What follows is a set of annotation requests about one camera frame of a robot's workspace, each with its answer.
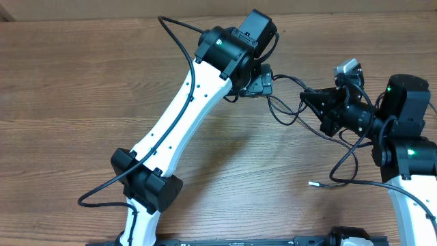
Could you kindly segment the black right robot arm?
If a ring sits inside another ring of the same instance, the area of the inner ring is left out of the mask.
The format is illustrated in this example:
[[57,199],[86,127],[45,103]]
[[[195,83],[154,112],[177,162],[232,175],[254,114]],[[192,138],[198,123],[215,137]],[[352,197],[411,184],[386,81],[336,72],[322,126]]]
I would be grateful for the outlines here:
[[373,106],[358,75],[338,74],[336,87],[306,89],[300,99],[332,137],[341,128],[368,138],[371,155],[395,211],[402,245],[436,244],[436,143],[422,136],[431,93],[409,74],[389,78],[382,102]]

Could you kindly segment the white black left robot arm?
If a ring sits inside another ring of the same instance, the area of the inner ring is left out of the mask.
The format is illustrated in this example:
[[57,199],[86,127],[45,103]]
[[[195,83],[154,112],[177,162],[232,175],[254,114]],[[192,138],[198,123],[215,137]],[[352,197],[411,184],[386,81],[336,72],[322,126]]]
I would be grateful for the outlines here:
[[111,165],[123,184],[128,217],[116,245],[154,245],[160,214],[179,195],[176,176],[187,143],[223,98],[272,93],[264,50],[278,40],[272,19],[252,10],[239,27],[202,31],[184,84],[152,130],[130,150],[118,148]]

